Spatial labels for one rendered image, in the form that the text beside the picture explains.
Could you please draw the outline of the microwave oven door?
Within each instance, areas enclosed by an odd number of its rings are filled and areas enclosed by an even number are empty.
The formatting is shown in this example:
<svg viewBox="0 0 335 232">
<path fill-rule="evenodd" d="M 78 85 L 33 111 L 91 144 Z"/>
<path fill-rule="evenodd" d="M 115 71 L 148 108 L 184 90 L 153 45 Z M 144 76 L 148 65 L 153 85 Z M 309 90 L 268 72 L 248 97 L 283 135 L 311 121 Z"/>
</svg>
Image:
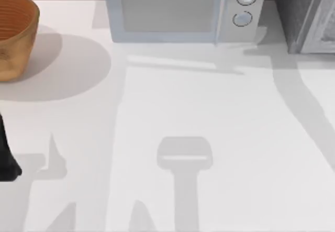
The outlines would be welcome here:
<svg viewBox="0 0 335 232">
<path fill-rule="evenodd" d="M 215 42 L 220 0 L 106 0 L 113 42 Z"/>
</svg>

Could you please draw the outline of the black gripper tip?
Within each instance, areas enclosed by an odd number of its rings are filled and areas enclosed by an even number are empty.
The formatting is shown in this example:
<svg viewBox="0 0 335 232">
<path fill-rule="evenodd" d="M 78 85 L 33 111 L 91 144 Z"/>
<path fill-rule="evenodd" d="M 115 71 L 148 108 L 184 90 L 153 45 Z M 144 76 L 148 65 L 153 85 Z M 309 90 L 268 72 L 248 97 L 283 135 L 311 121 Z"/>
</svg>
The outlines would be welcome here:
<svg viewBox="0 0 335 232">
<path fill-rule="evenodd" d="M 0 114 L 0 182 L 12 182 L 22 175 L 22 169 L 14 158 L 6 136 L 3 117 Z"/>
</svg>

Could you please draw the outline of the pale microwave oven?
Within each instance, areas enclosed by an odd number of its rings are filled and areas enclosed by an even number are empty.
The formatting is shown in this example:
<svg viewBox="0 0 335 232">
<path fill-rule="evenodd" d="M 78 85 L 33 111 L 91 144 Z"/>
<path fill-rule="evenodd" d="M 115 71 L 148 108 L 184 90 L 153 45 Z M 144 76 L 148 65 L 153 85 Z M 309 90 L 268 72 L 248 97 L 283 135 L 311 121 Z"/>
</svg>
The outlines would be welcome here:
<svg viewBox="0 0 335 232">
<path fill-rule="evenodd" d="M 256 34 L 263 3 L 264 0 L 256 0 L 249 6 L 242 6 L 237 0 L 225 0 L 219 43 L 252 41 Z M 250 12 L 253 20 L 245 27 L 237 27 L 232 19 L 235 14 L 242 11 Z"/>
</svg>

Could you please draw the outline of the grey cabinet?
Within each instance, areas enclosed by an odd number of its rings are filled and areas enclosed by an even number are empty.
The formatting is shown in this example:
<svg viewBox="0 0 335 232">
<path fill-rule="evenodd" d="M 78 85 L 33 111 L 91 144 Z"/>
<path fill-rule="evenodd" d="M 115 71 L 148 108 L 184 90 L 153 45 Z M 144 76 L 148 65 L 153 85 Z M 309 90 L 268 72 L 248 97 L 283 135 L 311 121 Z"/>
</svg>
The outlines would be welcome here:
<svg viewBox="0 0 335 232">
<path fill-rule="evenodd" d="M 275 0 L 289 53 L 335 54 L 335 0 Z"/>
</svg>

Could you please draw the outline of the brown woven basket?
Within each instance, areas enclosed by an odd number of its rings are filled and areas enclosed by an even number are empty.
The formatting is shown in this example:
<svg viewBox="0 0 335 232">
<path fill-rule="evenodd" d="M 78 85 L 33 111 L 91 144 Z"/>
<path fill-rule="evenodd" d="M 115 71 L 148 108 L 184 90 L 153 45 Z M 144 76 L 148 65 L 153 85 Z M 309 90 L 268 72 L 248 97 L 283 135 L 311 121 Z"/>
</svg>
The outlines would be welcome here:
<svg viewBox="0 0 335 232">
<path fill-rule="evenodd" d="M 39 17 L 33 0 L 0 0 L 0 82 L 15 80 L 25 72 Z"/>
</svg>

